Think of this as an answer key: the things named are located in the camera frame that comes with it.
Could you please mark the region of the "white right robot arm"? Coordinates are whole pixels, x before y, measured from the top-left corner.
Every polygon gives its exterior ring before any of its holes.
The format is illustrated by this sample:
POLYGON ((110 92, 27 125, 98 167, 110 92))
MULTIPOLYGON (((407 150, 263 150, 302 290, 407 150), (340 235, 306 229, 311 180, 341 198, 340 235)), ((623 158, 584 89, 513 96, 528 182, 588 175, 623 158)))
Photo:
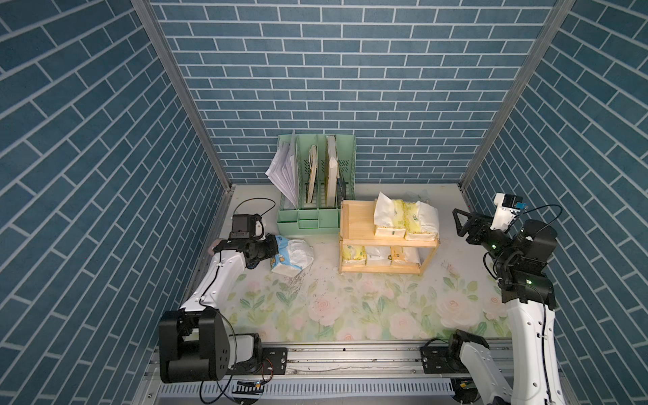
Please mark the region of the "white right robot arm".
POLYGON ((495 229, 492 218, 454 209, 457 234, 482 246, 493 261, 512 335, 514 377, 504 378, 489 344, 475 334, 457 330, 449 351, 463 366, 486 404, 564 404, 555 350, 555 289, 543 270, 557 246, 549 225, 528 219, 514 236, 495 229))

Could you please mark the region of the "white paper stack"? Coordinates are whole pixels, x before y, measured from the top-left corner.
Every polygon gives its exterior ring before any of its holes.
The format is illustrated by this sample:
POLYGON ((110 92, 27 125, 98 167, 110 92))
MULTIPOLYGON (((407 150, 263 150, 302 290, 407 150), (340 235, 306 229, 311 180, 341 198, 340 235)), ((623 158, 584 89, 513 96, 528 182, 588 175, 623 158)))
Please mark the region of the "white paper stack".
POLYGON ((296 174, 295 147, 292 143, 279 143, 265 175, 290 202, 290 207, 296 209, 299 205, 299 184, 296 174))

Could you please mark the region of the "aluminium right corner post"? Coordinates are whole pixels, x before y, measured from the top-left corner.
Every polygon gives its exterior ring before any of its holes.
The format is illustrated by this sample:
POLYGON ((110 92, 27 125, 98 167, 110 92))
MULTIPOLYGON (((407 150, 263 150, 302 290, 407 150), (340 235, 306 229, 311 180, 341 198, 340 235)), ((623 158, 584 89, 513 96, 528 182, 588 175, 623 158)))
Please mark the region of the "aluminium right corner post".
POLYGON ((481 145, 476 149, 474 157, 470 161, 467 170, 458 184, 459 190, 462 194, 467 194, 467 190, 476 176, 479 167, 482 165, 490 148, 499 137, 501 129, 511 115, 516 103, 518 103, 521 98, 522 93, 528 86, 533 74, 538 68, 540 62, 542 62, 543 56, 557 35, 561 25, 565 22, 565 19, 570 10, 572 10, 574 4, 575 0, 558 0, 548 13, 547 19, 539 32, 538 38, 533 42, 528 55, 514 78, 511 88, 506 92, 499 110, 494 115, 489 129, 484 134, 481 145))

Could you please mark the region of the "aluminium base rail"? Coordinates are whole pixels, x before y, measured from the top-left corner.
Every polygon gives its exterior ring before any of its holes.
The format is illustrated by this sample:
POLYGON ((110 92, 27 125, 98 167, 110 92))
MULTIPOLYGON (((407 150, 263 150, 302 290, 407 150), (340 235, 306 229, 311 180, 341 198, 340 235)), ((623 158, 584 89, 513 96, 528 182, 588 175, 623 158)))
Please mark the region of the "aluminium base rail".
POLYGON ((256 376, 261 394, 242 386, 252 376, 223 381, 165 384, 157 354, 148 363, 136 404, 452 404, 453 396, 476 404, 476 377, 453 363, 447 344, 394 342, 266 343, 270 361, 256 376))

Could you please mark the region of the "orange lower tissue pack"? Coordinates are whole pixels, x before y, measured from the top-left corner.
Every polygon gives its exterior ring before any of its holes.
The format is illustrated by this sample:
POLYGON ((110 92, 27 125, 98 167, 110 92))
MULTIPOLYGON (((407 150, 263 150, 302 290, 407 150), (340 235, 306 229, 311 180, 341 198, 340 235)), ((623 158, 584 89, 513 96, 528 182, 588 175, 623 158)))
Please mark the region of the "orange lower tissue pack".
POLYGON ((421 264, 419 250, 411 246, 392 246, 391 263, 394 266, 419 267, 421 264))

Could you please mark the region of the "blue tissue pack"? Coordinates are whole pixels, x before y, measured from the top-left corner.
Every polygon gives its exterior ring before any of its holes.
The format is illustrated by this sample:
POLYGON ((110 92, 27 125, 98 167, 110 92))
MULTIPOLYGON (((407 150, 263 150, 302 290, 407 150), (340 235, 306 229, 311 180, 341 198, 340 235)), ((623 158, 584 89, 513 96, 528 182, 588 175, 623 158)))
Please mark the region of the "blue tissue pack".
POLYGON ((293 278, 315 261, 313 248, 304 240, 275 236, 278 253, 271 259, 271 272, 293 278))

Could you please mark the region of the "green plastic file organizer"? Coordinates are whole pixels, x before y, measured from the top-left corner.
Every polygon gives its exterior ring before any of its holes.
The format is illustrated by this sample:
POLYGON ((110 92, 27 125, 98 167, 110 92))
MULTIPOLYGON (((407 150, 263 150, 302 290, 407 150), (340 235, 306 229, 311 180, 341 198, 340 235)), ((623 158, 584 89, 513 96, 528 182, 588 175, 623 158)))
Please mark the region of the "green plastic file organizer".
POLYGON ((306 236, 336 234, 339 232, 342 201, 355 198, 356 139, 353 135, 332 135, 336 137, 339 178, 337 199, 334 208, 325 206, 326 192, 326 134, 281 135, 280 142, 292 143, 295 147, 296 174, 299 184, 299 205, 290 207, 290 202, 281 197, 278 206, 278 230, 283 236, 306 236), (318 149, 317 186, 313 204, 307 204, 306 189, 309 174, 309 150, 312 145, 318 149))

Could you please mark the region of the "wooden two-tier shelf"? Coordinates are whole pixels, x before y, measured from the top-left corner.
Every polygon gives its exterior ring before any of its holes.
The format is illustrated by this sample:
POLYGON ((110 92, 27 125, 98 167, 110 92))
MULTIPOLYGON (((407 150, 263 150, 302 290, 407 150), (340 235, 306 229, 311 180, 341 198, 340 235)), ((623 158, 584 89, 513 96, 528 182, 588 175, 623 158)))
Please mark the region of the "wooden two-tier shelf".
POLYGON ((440 247, 440 240, 410 241, 394 232, 378 236, 374 211, 373 202, 343 202, 339 271, 422 275, 440 247))

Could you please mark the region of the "aluminium corner post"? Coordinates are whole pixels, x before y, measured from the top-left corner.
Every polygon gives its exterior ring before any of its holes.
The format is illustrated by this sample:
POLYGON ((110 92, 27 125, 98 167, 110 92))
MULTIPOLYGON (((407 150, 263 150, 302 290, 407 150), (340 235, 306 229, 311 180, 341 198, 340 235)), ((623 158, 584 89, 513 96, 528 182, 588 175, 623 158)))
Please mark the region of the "aluminium corner post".
POLYGON ((501 129, 511 115, 516 103, 518 103, 521 98, 522 93, 528 86, 533 74, 538 68, 540 62, 542 62, 543 56, 557 35, 561 25, 565 22, 565 19, 570 10, 572 10, 574 4, 575 0, 558 0, 548 13, 547 19, 539 32, 538 38, 533 42, 528 55, 514 78, 511 88, 506 92, 499 110, 494 115, 489 129, 484 134, 481 145, 476 149, 474 157, 470 161, 467 170, 458 184, 459 190, 462 194, 467 194, 467 190, 476 176, 479 167, 482 165, 490 148, 499 137, 501 129))
POLYGON ((204 147, 204 150, 209 157, 212 167, 216 176, 219 178, 224 190, 226 192, 231 191, 231 180, 229 179, 224 167, 221 164, 219 156, 217 154, 214 143, 209 136, 208 130, 205 127, 204 120, 201 118, 197 105, 192 98, 191 92, 187 87, 186 81, 182 76, 182 71, 180 70, 178 63, 173 55, 173 52, 170 48, 168 40, 166 40, 164 32, 161 28, 160 22, 157 20, 157 16, 154 12, 153 6, 150 1, 144 0, 133 0, 133 8, 138 15, 140 22, 143 25, 143 28, 150 39, 155 52, 160 59, 167 76, 170 79, 170 82, 177 93, 179 101, 182 104, 182 107, 187 113, 190 123, 192 124, 193 129, 197 133, 198 140, 201 145, 204 147))

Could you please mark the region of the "brown edged book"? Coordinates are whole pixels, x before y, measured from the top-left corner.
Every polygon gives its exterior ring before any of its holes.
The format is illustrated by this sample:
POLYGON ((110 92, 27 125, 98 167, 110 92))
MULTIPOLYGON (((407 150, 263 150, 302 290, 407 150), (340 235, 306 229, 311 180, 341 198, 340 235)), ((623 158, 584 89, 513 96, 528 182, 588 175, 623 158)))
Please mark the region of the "brown edged book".
POLYGON ((317 186, 317 171, 318 171, 318 149, 317 145, 312 145, 309 150, 309 174, 306 189, 307 204, 313 204, 315 197, 315 190, 317 186))

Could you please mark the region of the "floral table mat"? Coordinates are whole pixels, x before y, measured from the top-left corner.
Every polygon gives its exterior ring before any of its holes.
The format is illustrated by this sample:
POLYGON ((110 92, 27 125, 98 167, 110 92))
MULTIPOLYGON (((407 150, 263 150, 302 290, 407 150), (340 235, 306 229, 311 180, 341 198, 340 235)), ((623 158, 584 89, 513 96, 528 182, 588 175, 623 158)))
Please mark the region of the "floral table mat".
POLYGON ((309 243, 315 261, 294 278, 267 263, 239 276, 222 308, 236 332, 302 343, 448 339, 457 329, 511 335, 477 246, 443 241, 422 275, 396 275, 340 273, 337 243, 309 243))

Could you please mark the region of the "aluminium left corner post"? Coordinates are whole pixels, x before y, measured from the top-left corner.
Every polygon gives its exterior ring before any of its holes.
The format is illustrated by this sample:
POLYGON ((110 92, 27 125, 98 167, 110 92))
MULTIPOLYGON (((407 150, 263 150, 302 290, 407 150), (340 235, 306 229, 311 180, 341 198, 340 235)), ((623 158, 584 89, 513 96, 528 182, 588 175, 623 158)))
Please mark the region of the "aluminium left corner post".
POLYGON ((140 22, 143 25, 143 28, 150 39, 155 52, 160 59, 167 76, 170 79, 170 82, 177 93, 179 101, 182 104, 182 107, 187 113, 190 123, 192 124, 193 129, 197 133, 198 140, 201 145, 204 147, 204 150, 209 157, 212 167, 216 176, 219 178, 224 190, 226 192, 231 191, 231 180, 229 179, 224 167, 221 164, 219 156, 217 154, 214 143, 209 136, 208 130, 205 127, 204 120, 201 118, 197 105, 192 98, 191 92, 187 87, 186 81, 182 76, 182 71, 180 70, 178 63, 173 55, 173 52, 170 48, 168 40, 166 40, 164 32, 161 28, 160 22, 157 20, 157 16, 154 12, 153 6, 150 1, 144 0, 133 0, 133 8, 138 15, 140 22))

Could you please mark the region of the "white tissue pack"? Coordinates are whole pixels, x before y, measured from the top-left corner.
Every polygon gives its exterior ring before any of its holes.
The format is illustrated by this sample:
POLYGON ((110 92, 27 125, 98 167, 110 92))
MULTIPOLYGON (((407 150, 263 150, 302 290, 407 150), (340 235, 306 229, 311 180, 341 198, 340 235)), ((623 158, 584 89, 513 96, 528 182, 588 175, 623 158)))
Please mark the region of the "white tissue pack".
POLYGON ((367 266, 389 267, 392 263, 390 246, 365 246, 367 266))

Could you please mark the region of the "yellow green tissue pack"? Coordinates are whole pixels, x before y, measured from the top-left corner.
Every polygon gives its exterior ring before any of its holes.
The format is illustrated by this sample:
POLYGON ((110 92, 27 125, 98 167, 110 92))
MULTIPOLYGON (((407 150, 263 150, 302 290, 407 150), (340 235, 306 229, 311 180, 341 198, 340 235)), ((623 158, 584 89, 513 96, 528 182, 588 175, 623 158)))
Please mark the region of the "yellow green tissue pack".
POLYGON ((440 236, 439 212, 425 202, 405 202, 404 222, 407 241, 438 241, 440 236))

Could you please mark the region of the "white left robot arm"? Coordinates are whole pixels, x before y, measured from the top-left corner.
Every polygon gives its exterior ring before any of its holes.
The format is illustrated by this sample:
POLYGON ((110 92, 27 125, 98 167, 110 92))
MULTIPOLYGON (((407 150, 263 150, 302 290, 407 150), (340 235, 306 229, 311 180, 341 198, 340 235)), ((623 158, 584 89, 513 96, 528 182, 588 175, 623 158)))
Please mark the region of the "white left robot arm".
POLYGON ((246 270, 278 253, 276 236, 260 214, 235 214, 225 240, 212 246, 211 263, 192 295, 159 321, 160 379, 167 384, 219 381, 259 371, 263 346, 256 333, 239 334, 223 313, 229 293, 246 270))

